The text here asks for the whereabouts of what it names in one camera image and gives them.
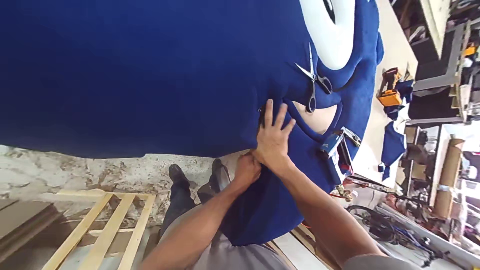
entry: gray t-shirt sleeve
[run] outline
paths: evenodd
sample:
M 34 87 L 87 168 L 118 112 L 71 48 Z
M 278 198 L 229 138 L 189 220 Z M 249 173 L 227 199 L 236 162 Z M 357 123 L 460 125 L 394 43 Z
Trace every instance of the gray t-shirt sleeve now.
M 343 270 L 420 270 L 419 266 L 409 262 L 379 255 L 363 255 L 348 259 Z

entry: forearm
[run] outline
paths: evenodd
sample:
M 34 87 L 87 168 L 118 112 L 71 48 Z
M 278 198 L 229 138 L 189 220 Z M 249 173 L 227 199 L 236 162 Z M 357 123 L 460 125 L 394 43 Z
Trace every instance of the forearm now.
M 295 199 L 317 241 L 340 266 L 357 255 L 382 255 L 376 243 L 343 207 L 313 183 L 291 161 L 274 171 Z
M 142 270 L 183 269 L 194 263 L 216 234 L 242 190 L 227 186 L 172 229 L 142 264 Z

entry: bicycle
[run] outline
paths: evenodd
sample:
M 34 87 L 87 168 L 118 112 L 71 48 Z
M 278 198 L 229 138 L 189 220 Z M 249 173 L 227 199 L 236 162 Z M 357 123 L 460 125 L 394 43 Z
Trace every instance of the bicycle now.
M 421 265 L 422 268 L 430 266 L 436 259 L 447 258 L 446 256 L 450 253 L 449 251 L 442 252 L 433 249 L 429 246 L 430 239 L 428 237 L 416 237 L 405 226 L 390 216 L 360 205 L 350 206 L 347 211 L 357 219 L 361 219 L 361 223 L 368 227 L 370 236 L 376 241 L 393 245 L 400 244 L 409 249 L 419 249 L 427 252 L 428 258 Z

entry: silver scissors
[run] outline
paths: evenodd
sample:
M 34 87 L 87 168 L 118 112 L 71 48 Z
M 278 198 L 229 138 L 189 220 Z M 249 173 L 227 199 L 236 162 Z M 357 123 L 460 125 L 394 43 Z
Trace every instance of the silver scissors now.
M 323 91 L 327 95 L 330 95 L 333 92 L 333 87 L 332 87 L 332 84 L 330 83 L 330 80 L 327 77 L 320 77 L 319 75 L 315 74 L 313 70 L 312 46 L 310 43 L 308 44 L 308 47 L 310 50 L 310 72 L 306 71 L 297 63 L 295 64 L 299 67 L 301 71 L 303 71 L 303 73 L 305 73 L 312 80 L 312 96 L 310 97 L 308 105 L 305 106 L 305 110 L 307 112 L 313 112 L 317 105 L 317 100 L 315 98 L 315 82 L 318 81 L 320 83 L 320 87 L 323 89 Z

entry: leg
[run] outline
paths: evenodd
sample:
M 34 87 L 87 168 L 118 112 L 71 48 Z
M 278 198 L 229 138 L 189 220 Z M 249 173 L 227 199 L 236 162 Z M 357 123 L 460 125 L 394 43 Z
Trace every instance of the leg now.
M 230 178 L 228 176 L 228 170 L 225 165 L 222 164 L 220 159 L 215 159 L 212 163 L 212 175 L 208 180 L 208 183 L 204 184 L 197 191 L 197 195 L 202 204 L 205 204 L 215 194 L 219 193 L 220 183 L 229 183 Z
M 168 168 L 168 174 L 173 181 L 173 185 L 170 193 L 170 206 L 163 219 L 159 239 L 175 219 L 195 207 L 195 203 L 190 197 L 190 183 L 180 167 L 177 164 L 171 165 Z

